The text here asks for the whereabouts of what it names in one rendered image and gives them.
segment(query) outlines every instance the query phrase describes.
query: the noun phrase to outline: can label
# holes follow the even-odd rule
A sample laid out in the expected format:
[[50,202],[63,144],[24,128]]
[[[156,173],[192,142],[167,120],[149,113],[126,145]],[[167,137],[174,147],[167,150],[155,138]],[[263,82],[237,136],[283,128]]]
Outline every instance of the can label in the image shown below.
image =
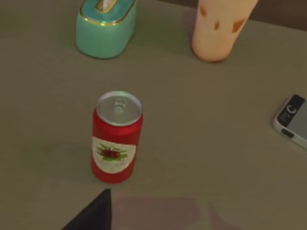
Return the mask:
[[124,145],[96,137],[92,138],[94,162],[106,173],[119,173],[126,169],[133,161],[135,153],[135,145]]

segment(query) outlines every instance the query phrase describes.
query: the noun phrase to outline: teal container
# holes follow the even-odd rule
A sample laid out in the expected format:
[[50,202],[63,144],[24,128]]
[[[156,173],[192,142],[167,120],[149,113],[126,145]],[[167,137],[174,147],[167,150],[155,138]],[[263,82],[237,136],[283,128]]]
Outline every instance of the teal container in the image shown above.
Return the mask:
[[111,11],[96,9],[98,0],[86,0],[76,23],[76,45],[94,58],[114,58],[127,46],[135,26],[136,0],[118,0]]

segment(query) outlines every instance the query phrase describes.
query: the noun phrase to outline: white device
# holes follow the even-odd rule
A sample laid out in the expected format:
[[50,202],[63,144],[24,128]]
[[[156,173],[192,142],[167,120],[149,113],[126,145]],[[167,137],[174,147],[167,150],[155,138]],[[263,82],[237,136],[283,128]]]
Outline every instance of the white device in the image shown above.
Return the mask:
[[295,94],[274,118],[273,127],[284,136],[307,149],[307,101]]

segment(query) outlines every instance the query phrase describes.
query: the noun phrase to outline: soda can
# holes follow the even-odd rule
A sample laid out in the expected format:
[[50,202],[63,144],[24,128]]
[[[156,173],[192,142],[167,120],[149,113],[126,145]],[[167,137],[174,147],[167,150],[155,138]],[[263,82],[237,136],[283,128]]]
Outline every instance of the soda can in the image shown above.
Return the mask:
[[133,172],[141,128],[142,105],[132,94],[112,91],[102,95],[93,112],[93,174],[117,184]]

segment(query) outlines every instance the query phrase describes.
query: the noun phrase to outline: brown spot pattern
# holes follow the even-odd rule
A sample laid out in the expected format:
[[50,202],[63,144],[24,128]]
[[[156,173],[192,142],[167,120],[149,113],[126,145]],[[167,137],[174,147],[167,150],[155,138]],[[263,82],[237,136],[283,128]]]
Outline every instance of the brown spot pattern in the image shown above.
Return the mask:
[[203,17],[206,17],[207,16],[207,11],[206,11],[206,8],[203,7],[203,6],[200,6],[200,12],[201,12],[201,15]]
[[217,21],[214,26],[214,30],[218,30],[220,28],[220,22]]
[[243,25],[244,22],[245,22],[245,19],[242,19],[240,21],[234,22],[233,28],[232,28],[232,32],[233,33],[238,32],[238,30],[241,28],[241,26]]

